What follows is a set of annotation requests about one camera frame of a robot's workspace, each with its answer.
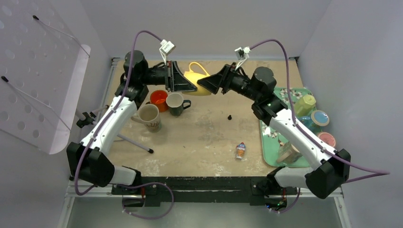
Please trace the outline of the yellow mug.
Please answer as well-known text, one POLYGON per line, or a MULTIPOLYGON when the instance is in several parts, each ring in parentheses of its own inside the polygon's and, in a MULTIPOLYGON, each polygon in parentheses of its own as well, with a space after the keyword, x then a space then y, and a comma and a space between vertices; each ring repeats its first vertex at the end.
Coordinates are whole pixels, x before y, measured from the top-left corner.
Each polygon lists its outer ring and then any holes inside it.
POLYGON ((198 80, 204 79, 204 78, 210 76, 210 74, 205 70, 205 68, 201 64, 199 64, 198 62, 191 62, 189 64, 189 70, 185 71, 184 76, 186 79, 188 79, 191 83, 193 83, 197 87, 197 90, 192 91, 192 92, 182 92, 183 94, 193 95, 193 96, 211 95, 211 92, 209 90, 207 90, 206 88, 204 88, 203 86, 201 86, 197 83, 198 80), (204 72, 204 74, 194 72, 192 70, 192 65, 197 65, 204 72))

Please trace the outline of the dark green mug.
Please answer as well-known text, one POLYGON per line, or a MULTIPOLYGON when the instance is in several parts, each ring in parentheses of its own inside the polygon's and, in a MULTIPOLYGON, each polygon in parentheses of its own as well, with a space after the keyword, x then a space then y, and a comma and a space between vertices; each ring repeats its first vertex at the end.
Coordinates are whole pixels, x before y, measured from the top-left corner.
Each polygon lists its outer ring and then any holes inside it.
POLYGON ((166 103, 169 108, 169 112, 172 116, 178 117, 183 111, 191 107, 190 100, 185 100, 180 93, 171 93, 166 98, 166 103))

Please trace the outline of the orange mug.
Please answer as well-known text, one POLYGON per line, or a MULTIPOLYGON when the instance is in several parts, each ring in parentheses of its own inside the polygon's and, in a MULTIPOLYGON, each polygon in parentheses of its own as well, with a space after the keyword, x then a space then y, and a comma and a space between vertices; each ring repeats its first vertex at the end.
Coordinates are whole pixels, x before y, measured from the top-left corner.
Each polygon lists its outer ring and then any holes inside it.
POLYGON ((168 93, 164 90, 155 90, 150 95, 150 103, 158 107, 160 112, 166 112, 169 107, 166 103, 168 93))

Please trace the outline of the tall coral pattern mug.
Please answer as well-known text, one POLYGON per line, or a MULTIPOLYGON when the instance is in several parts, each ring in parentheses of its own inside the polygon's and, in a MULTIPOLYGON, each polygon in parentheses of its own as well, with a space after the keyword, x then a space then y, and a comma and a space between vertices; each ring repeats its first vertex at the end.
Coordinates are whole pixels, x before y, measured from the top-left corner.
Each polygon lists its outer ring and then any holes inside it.
POLYGON ((160 111, 157 106, 153 104, 145 104, 136 112, 136 114, 137 116, 131 117, 132 121, 143 124, 147 130, 152 133, 160 131, 162 124, 160 111))

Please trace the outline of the light green faceted mug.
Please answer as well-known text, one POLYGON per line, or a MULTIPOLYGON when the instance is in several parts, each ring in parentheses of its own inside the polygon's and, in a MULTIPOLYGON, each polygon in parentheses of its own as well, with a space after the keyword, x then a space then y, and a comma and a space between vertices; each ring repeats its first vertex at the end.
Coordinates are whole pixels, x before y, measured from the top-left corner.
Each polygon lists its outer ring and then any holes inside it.
POLYGON ((316 107, 316 99, 314 96, 307 94, 301 97, 294 104, 295 116, 307 116, 316 107))

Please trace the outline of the blue glass mug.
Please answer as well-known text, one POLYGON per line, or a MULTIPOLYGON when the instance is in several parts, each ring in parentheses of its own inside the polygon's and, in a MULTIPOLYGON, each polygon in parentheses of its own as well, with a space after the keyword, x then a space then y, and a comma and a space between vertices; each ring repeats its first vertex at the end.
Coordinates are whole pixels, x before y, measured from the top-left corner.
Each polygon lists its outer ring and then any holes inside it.
POLYGON ((322 127, 327 126, 330 122, 328 114, 321 110, 314 110, 311 114, 299 117, 298 119, 307 129, 315 134, 321 132, 322 127))

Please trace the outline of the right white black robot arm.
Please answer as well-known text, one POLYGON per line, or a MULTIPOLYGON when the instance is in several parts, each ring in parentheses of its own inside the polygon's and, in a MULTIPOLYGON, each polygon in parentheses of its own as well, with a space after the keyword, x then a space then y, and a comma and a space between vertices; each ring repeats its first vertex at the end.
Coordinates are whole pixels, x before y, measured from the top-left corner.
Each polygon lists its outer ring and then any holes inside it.
POLYGON ((277 84, 273 71, 260 66, 252 77, 226 64, 218 73, 199 79, 197 84, 216 94, 232 90, 253 101, 255 116, 270 128, 278 131, 307 160, 309 168, 279 167, 268 174, 267 188, 279 193, 286 187, 307 188, 320 199, 327 198, 344 184, 350 168, 351 155, 345 149, 337 151, 309 131, 291 109, 274 93, 277 84))

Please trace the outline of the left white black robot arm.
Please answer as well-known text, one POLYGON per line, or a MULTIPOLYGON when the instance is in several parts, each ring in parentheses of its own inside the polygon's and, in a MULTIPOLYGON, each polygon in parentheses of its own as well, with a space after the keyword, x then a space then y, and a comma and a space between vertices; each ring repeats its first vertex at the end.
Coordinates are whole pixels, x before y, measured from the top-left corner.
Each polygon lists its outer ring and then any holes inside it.
POLYGON ((74 182, 83 180, 96 187, 120 184, 129 194, 137 194, 142 187, 139 171, 115 166, 107 157, 115 138, 143 104, 149 85, 163 85, 169 92, 194 92, 197 87, 185 78, 177 61, 149 66, 139 50, 126 54, 123 68, 109 108, 87 136, 68 145, 67 158, 74 182))

